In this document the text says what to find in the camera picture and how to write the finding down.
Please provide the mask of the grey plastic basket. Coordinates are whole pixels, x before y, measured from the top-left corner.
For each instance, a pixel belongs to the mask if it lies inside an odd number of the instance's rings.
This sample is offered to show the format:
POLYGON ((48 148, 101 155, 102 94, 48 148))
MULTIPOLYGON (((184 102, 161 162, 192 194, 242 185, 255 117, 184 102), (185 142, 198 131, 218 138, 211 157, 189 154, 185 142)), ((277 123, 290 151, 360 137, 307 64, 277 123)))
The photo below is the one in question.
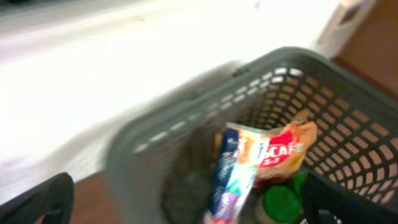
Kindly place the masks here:
POLYGON ((397 102, 281 48, 125 125, 106 171, 123 223, 396 223, 397 102))

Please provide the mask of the tissue multipack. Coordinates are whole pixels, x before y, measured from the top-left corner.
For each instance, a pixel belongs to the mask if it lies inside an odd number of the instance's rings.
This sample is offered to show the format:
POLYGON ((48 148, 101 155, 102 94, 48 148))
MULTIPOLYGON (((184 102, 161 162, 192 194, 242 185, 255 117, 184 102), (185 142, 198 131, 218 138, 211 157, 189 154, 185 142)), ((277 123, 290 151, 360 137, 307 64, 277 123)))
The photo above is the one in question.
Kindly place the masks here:
POLYGON ((205 224, 237 223, 269 145, 268 132, 228 123, 215 163, 205 224))

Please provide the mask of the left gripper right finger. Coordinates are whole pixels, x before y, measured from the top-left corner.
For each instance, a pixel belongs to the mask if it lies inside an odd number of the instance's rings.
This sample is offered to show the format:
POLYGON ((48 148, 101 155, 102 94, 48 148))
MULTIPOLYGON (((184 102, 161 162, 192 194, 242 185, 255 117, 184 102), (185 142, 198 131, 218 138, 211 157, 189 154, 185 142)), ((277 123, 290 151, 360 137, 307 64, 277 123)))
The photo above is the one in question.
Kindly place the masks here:
POLYGON ((308 170, 303 182, 303 213, 308 223, 320 223, 326 210, 343 223, 397 223, 397 210, 378 205, 336 182, 308 170))

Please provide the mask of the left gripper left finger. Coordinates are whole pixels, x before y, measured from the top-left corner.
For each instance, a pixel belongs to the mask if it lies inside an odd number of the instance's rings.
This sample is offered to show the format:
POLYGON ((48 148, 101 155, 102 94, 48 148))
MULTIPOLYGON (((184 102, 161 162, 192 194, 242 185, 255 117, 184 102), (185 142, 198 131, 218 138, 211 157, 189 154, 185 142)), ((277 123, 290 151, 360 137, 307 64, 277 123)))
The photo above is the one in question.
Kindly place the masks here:
POLYGON ((1 223, 69 224, 74 203, 74 182, 59 173, 1 205, 1 223))

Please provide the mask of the orange coffee sachet bag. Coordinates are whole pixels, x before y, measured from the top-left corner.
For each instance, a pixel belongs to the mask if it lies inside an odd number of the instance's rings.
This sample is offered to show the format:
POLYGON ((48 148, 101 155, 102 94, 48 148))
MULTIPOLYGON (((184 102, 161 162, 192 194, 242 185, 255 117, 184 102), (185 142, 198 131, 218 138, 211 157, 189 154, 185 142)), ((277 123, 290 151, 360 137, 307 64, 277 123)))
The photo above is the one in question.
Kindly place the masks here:
MULTIPOLYGON (((307 150, 317 140, 318 127, 315 122, 307 121, 307 117, 308 111, 302 110, 286 126, 265 130, 270 141, 255 175, 253 187, 282 182, 300 169, 307 150)), ((217 134, 218 147, 223 132, 224 129, 217 134)))

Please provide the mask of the green bottle with label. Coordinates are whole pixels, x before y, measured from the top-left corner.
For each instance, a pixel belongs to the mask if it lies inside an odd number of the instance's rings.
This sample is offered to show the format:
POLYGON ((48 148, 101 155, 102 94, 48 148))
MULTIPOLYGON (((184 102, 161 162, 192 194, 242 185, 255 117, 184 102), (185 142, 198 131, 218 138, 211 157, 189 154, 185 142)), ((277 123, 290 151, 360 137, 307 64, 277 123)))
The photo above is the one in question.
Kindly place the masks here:
POLYGON ((266 190, 258 200, 255 218, 262 224, 289 224, 302 214, 302 203, 294 191, 285 185, 266 190))

